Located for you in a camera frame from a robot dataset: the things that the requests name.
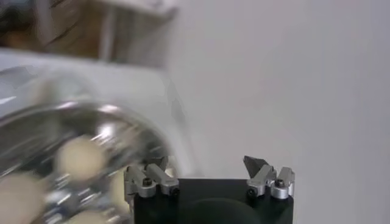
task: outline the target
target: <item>clear plastic container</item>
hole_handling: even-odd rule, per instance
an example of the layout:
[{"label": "clear plastic container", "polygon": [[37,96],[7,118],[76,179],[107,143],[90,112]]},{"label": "clear plastic container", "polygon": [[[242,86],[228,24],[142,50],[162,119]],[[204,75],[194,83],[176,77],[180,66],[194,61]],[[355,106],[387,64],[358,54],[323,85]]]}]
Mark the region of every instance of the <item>clear plastic container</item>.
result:
[{"label": "clear plastic container", "polygon": [[[39,222],[63,223],[90,209],[115,223],[131,220],[110,199],[113,176],[128,164],[171,155],[171,172],[197,172],[182,106],[169,79],[142,69],[129,78],[128,68],[39,63],[0,74],[0,83],[17,86],[0,96],[1,116],[8,114],[0,119],[0,172],[34,172],[48,181],[47,206]],[[129,150],[133,134],[127,130],[134,128],[137,150]],[[66,173],[56,172],[53,157],[64,142],[80,135],[98,142],[110,162],[95,179],[74,184]]]}]

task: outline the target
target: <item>gray metal piece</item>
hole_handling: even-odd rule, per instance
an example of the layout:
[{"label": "gray metal piece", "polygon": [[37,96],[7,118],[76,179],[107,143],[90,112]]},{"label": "gray metal piece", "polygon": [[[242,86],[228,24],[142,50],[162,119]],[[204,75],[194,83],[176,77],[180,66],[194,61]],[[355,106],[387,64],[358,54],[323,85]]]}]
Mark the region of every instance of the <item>gray metal piece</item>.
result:
[{"label": "gray metal piece", "polygon": [[266,186],[268,186],[272,180],[276,178],[276,171],[270,165],[263,165],[260,171],[252,178],[247,180],[249,191],[253,196],[259,197],[266,192]]},{"label": "gray metal piece", "polygon": [[161,186],[163,194],[174,195],[179,193],[179,180],[168,176],[156,164],[150,164],[146,167],[146,175]]},{"label": "gray metal piece", "polygon": [[129,166],[124,174],[125,197],[138,194],[150,198],[156,194],[156,182],[145,176],[136,166]]},{"label": "gray metal piece", "polygon": [[287,199],[294,196],[295,173],[289,167],[283,167],[278,178],[271,184],[271,196],[277,199]]}]

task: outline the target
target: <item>white wall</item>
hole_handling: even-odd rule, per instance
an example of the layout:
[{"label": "white wall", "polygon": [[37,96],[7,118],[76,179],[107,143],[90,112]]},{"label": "white wall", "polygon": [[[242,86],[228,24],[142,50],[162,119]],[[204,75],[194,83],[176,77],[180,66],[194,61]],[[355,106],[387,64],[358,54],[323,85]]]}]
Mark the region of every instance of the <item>white wall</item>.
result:
[{"label": "white wall", "polygon": [[259,156],[296,171],[295,223],[389,223],[390,2],[181,2],[168,71],[207,175]]}]

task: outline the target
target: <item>blurred object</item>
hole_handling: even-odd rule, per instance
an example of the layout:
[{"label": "blurred object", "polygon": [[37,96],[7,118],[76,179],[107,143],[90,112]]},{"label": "blurred object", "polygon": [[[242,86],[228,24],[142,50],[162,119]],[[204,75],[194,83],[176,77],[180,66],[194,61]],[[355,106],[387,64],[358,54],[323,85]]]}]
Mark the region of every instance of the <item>blurred object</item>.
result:
[{"label": "blurred object", "polygon": [[[145,158],[167,155],[164,140],[146,121],[136,117],[137,120],[133,113],[113,105],[86,102],[37,106],[13,113],[0,120],[0,172],[4,175],[28,168],[42,175],[48,172],[45,170],[54,170],[53,159],[59,147],[53,146],[80,135],[100,140],[108,153],[108,168],[104,170],[107,173],[115,171],[111,167],[120,169],[129,161],[142,162]],[[140,128],[137,136],[124,131],[134,125]],[[137,147],[132,145],[134,141],[128,141],[129,135],[140,142]],[[32,167],[30,163],[36,157],[41,163]]]},{"label": "blurred object", "polygon": [[[184,108],[182,108],[182,103],[174,85],[169,77],[161,71],[136,66],[110,65],[90,60],[53,57],[53,55],[27,54],[10,50],[0,52],[0,61],[3,62],[0,63],[1,69],[16,65],[31,65],[27,67],[28,70],[31,70],[38,77],[42,77],[39,80],[50,80],[51,78],[56,80],[56,77],[60,76],[59,79],[63,81],[59,83],[70,82],[72,83],[71,86],[74,86],[68,88],[68,85],[61,84],[62,90],[60,92],[64,93],[64,95],[57,95],[57,92],[52,92],[51,90],[46,91],[45,85],[42,88],[37,88],[38,93],[28,95],[32,98],[33,105],[40,105],[41,103],[57,104],[58,101],[68,100],[85,101],[88,99],[99,99],[120,105],[123,108],[130,108],[136,114],[142,114],[142,117],[149,120],[156,127],[157,131],[161,133],[162,138],[167,141],[169,148],[172,149],[172,154],[178,159],[175,163],[179,171],[178,176],[203,176],[197,168],[196,158],[193,156],[193,150],[188,137],[189,133],[187,133],[186,116],[183,113]],[[83,91],[81,95],[77,94],[79,91],[75,91],[76,94],[72,94],[72,89]],[[37,131],[36,134],[44,133],[44,131],[38,130],[38,126],[35,126],[33,126],[33,129]],[[123,128],[125,127],[125,125],[121,128],[118,127],[119,133],[123,133]],[[49,136],[54,138],[55,135],[53,133],[55,133],[57,127],[52,126],[51,128],[53,131],[49,131]],[[136,132],[142,131],[142,128],[135,128]],[[54,138],[50,149],[56,149],[56,144],[63,144],[63,141],[74,137],[76,137],[74,133],[69,132],[60,141],[55,141]],[[114,139],[103,139],[111,142],[110,144],[116,142]],[[131,138],[123,141],[123,144],[128,144],[126,142],[129,139]],[[152,142],[149,144],[150,148],[157,146],[156,152],[158,152],[158,144]],[[34,149],[32,144],[26,144],[25,147]]]},{"label": "blurred object", "polygon": [[31,0],[0,1],[0,33],[26,29],[33,22]]},{"label": "blurred object", "polygon": [[115,39],[115,22],[117,20],[117,9],[115,6],[109,6],[102,24],[101,42],[99,46],[99,59],[110,61],[113,53]]},{"label": "blurred object", "polygon": [[177,10],[177,0],[98,0],[107,4],[125,7],[138,13],[167,18]]},{"label": "blurred object", "polygon": [[[55,169],[55,156],[70,139],[86,135],[100,145],[107,165],[94,173],[93,180],[80,184]],[[128,164],[169,154],[166,141],[148,121],[127,109],[93,102],[65,102],[18,111],[0,119],[0,136],[2,176],[22,170],[46,177],[48,187],[42,187],[49,189],[43,214],[46,223],[67,220],[88,208],[116,210],[110,196],[110,176]],[[78,159],[95,162],[93,157]],[[111,212],[112,218],[122,220],[126,217],[122,213]]]},{"label": "blurred object", "polygon": [[32,83],[37,78],[28,67],[0,71],[0,117],[30,106]]},{"label": "blurred object", "polygon": [[64,69],[20,66],[0,71],[0,116],[32,105],[93,98],[86,81]]},{"label": "blurred object", "polygon": [[83,35],[84,0],[35,0],[36,34],[49,51],[69,48]]},{"label": "blurred object", "polygon": [[44,208],[44,189],[31,175],[15,173],[0,180],[0,223],[30,224]]}]

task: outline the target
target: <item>cream ball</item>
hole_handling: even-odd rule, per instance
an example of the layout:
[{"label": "cream ball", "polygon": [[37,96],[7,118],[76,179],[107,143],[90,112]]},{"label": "cream ball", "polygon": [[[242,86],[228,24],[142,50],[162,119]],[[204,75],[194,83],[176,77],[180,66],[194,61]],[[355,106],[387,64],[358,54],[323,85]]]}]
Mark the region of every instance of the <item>cream ball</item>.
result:
[{"label": "cream ball", "polygon": [[96,211],[84,211],[80,212],[71,219],[68,220],[66,224],[106,224],[106,218],[100,212]]},{"label": "cream ball", "polygon": [[107,157],[102,147],[86,136],[65,143],[56,157],[57,170],[68,174],[76,182],[98,176],[106,163]]},{"label": "cream ball", "polygon": [[38,179],[15,173],[0,179],[0,223],[30,224],[44,210],[45,191]]}]

